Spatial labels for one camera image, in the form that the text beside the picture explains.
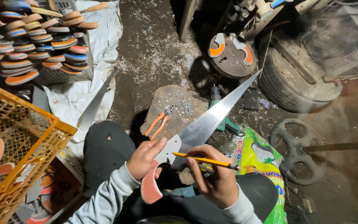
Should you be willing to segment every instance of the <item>pliers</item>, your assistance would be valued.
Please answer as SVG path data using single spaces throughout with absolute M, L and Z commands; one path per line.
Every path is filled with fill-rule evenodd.
M 169 120 L 169 115 L 171 114 L 173 108 L 174 108 L 174 104 L 168 106 L 168 108 L 165 110 L 165 112 L 161 112 L 161 114 L 151 123 L 149 129 L 147 129 L 147 131 L 144 133 L 144 135 L 148 135 L 149 132 L 153 129 L 154 125 L 159 122 L 162 118 L 164 118 L 161 122 L 160 127 L 156 130 L 156 132 L 154 133 L 154 135 L 152 137 L 150 137 L 150 140 L 153 140 L 158 133 L 161 132 L 162 128 L 164 127 L 165 123 Z

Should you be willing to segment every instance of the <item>orange pliers handle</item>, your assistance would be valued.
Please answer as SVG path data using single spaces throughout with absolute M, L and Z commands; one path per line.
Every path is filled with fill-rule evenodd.
M 144 135 L 148 135 L 150 133 L 150 131 L 153 129 L 154 125 L 159 122 L 159 120 L 161 120 L 162 118 L 164 118 L 162 120 L 162 123 L 160 125 L 160 127 L 156 130 L 156 132 L 154 133 L 154 135 L 152 137 L 150 137 L 150 140 L 153 140 L 158 133 L 161 132 L 162 128 L 164 127 L 165 123 L 169 120 L 169 115 L 165 116 L 165 113 L 162 112 L 150 125 L 149 129 L 147 129 L 147 131 L 144 133 Z

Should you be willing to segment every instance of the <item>orange plastic crate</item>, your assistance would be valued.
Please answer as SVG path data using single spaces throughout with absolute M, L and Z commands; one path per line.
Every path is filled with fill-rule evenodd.
M 0 161 L 15 168 L 0 177 L 0 223 L 9 220 L 31 186 L 77 129 L 56 116 L 0 88 Z

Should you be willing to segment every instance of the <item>white tarp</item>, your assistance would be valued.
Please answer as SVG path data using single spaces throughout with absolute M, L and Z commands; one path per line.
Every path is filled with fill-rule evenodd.
M 100 2 L 76 1 L 78 10 L 84 10 L 97 4 L 100 4 Z M 51 89 L 44 86 L 52 113 L 59 117 L 61 121 L 74 127 L 77 126 L 78 118 L 111 73 L 118 57 L 116 50 L 118 41 L 122 36 L 119 1 L 109 2 L 108 8 L 84 13 L 82 16 L 86 22 L 99 23 L 99 28 L 88 31 L 89 48 L 94 66 L 93 80 L 54 85 Z M 114 99 L 114 78 L 109 88 L 110 91 L 105 93 L 94 121 L 104 120 L 107 117 Z M 87 132 L 88 130 L 78 129 L 72 140 L 67 144 L 78 157 L 83 156 L 83 141 Z

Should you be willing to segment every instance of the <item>cordless drill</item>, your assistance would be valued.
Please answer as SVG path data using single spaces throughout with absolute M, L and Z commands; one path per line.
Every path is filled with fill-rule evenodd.
M 213 86 L 211 88 L 211 101 L 209 102 L 209 108 L 213 107 L 217 104 L 222 98 L 219 94 L 219 88 L 217 86 Z M 233 135 L 244 136 L 244 132 L 240 131 L 240 126 L 238 124 L 233 123 L 228 117 L 225 117 L 222 122 L 216 128 L 216 132 L 224 132 L 228 131 Z

